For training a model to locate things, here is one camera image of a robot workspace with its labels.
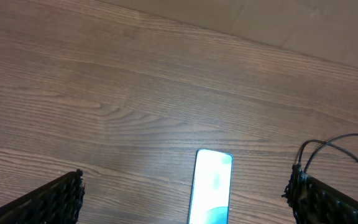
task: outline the smartphone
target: smartphone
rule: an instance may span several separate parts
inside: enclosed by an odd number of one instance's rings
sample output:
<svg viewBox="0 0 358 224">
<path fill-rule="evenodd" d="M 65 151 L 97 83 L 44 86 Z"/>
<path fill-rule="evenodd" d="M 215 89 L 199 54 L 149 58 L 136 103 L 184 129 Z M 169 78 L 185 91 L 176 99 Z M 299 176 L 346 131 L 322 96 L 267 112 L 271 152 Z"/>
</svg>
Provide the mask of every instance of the smartphone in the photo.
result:
<svg viewBox="0 0 358 224">
<path fill-rule="evenodd" d="M 233 156 L 197 152 L 188 224 L 227 224 Z"/>
</svg>

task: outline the wooden table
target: wooden table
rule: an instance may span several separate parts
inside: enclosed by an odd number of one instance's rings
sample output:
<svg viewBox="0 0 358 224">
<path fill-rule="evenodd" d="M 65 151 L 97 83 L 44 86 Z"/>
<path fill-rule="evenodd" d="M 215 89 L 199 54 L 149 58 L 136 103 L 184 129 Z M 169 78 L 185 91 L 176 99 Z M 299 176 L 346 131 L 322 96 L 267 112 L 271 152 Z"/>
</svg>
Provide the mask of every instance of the wooden table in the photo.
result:
<svg viewBox="0 0 358 224">
<path fill-rule="evenodd" d="M 206 148 L 234 155 L 229 223 L 294 223 L 300 144 L 349 132 L 357 69 L 95 0 L 0 0 L 0 206 L 80 168 L 81 223 L 186 223 Z M 346 155 L 310 174 L 358 200 Z"/>
</svg>

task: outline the wire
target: wire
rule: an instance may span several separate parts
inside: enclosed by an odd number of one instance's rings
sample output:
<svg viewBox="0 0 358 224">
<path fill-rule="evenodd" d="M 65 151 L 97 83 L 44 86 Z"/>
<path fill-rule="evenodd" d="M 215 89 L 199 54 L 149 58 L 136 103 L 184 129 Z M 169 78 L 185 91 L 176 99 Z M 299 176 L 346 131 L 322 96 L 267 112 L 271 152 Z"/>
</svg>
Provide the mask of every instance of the wire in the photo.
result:
<svg viewBox="0 0 358 224">
<path fill-rule="evenodd" d="M 316 140 L 316 139 L 304 142 L 302 144 L 302 146 L 300 147 L 299 160 L 298 160 L 299 165 L 301 165 L 302 154 L 303 154 L 303 151 L 305 150 L 305 147 L 311 142 L 317 142 L 317 143 L 320 143 L 321 145 L 316 150 L 314 150 L 314 152 L 310 156 L 310 158 L 308 160 L 308 163 L 306 164 L 305 169 L 304 169 L 305 173 L 308 171 L 308 168 L 309 168 L 309 166 L 311 164 L 311 161 L 316 157 L 317 153 L 319 151 L 321 151 L 326 146 L 334 147 L 335 149 L 347 154 L 348 156 L 352 157 L 356 162 L 358 162 L 358 158 L 355 155 L 353 155 L 351 152 L 349 152 L 346 149 L 343 149 L 343 148 L 341 148 L 339 146 L 336 146 L 336 145 L 332 144 L 332 142 L 334 142 L 334 141 L 337 141 L 337 140 L 343 139 L 343 138 L 347 138 L 347 137 L 351 137 L 351 136 L 358 136 L 358 133 L 344 134 L 342 136 L 338 136 L 336 138 L 333 138 L 333 139 L 329 140 L 328 142 L 320 141 L 320 140 Z"/>
</svg>

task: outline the black mechanical part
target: black mechanical part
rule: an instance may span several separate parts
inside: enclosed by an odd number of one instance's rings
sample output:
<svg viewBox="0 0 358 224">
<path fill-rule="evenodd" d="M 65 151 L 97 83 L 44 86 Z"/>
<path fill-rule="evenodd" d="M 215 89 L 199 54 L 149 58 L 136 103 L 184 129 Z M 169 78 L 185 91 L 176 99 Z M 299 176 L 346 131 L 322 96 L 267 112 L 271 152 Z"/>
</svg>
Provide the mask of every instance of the black mechanical part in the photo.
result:
<svg viewBox="0 0 358 224">
<path fill-rule="evenodd" d="M 83 204 L 83 172 L 69 172 L 0 208 L 0 224 L 74 224 Z"/>
<path fill-rule="evenodd" d="M 299 162 L 297 165 L 293 165 L 290 181 L 285 187 L 285 194 L 282 195 L 282 197 L 287 198 L 287 203 L 293 209 L 297 224 L 358 223 L 358 201 L 308 175 L 302 170 L 300 163 L 303 150 L 310 142 L 318 142 L 321 146 L 314 151 L 307 167 L 316 154 L 326 146 L 336 148 L 358 162 L 355 155 L 332 144 L 335 140 L 350 136 L 358 136 L 358 133 L 339 136 L 327 142 L 309 140 L 301 146 Z"/>
</svg>

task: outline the phone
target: phone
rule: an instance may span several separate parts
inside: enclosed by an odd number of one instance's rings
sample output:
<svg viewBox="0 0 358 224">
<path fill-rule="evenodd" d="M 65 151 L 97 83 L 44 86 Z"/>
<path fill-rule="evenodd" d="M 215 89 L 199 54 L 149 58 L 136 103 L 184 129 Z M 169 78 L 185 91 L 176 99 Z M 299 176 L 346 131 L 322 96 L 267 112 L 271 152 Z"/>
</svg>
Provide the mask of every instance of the phone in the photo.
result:
<svg viewBox="0 0 358 224">
<path fill-rule="evenodd" d="M 188 224 L 227 224 L 233 156 L 199 149 Z"/>
</svg>

